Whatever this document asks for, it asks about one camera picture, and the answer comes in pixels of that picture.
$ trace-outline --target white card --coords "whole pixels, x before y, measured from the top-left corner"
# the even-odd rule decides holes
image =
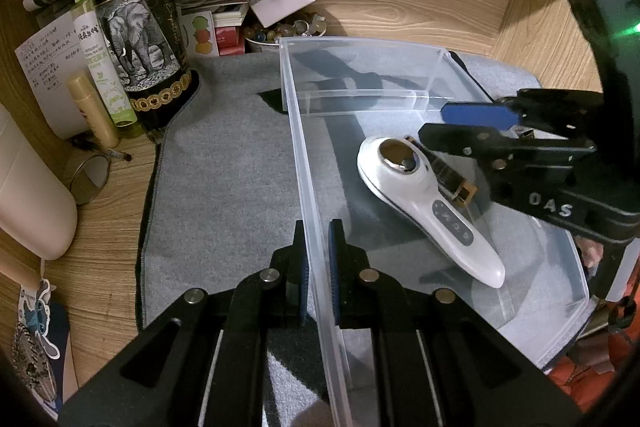
[[[24,41],[15,55],[53,132],[65,140],[88,130],[65,84],[81,70],[89,78],[71,13],[65,13]]]
[[[258,0],[251,4],[251,9],[265,28],[297,12],[315,0]]]

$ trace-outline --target paper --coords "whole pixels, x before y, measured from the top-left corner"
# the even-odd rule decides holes
[[[70,349],[68,315],[62,304],[51,301],[54,289],[47,279],[41,280],[37,291],[20,288],[14,346],[21,367],[19,376],[24,379],[25,373],[30,372],[27,380],[33,383],[33,378],[37,382],[30,388],[31,394],[57,420],[63,403],[78,390],[78,380]]]
[[[297,12],[315,0],[258,0],[251,4],[251,9],[265,28]]]
[[[215,12],[211,13],[213,25],[216,28],[224,28],[225,26],[241,26],[248,11],[248,4],[230,4],[229,6],[221,6]]]
[[[180,29],[189,58],[218,57],[218,43],[210,11],[181,16]]]
[[[215,11],[220,6],[248,3],[249,0],[176,0],[175,2],[183,13],[194,13],[205,10]]]
[[[49,127],[60,139],[89,129],[78,106],[66,89],[66,80],[86,70],[71,13],[24,41],[15,51],[36,101]]]

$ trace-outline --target white facial massager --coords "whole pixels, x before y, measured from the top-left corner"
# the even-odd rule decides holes
[[[404,139],[367,138],[358,173],[369,190],[409,217],[464,271],[493,288],[504,283],[498,254],[438,191],[427,158]]]

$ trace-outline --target paper note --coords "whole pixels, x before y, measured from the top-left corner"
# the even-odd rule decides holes
[[[65,140],[89,129],[65,85],[72,74],[86,70],[71,13],[24,41],[15,55],[53,132]]]

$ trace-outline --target red box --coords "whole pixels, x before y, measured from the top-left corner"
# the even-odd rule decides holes
[[[244,36],[240,35],[240,40],[237,46],[220,48],[218,52],[221,57],[224,57],[225,55],[244,55]]]
[[[238,26],[223,26],[216,28],[216,42],[218,49],[232,48],[238,45],[240,40],[240,28]]]

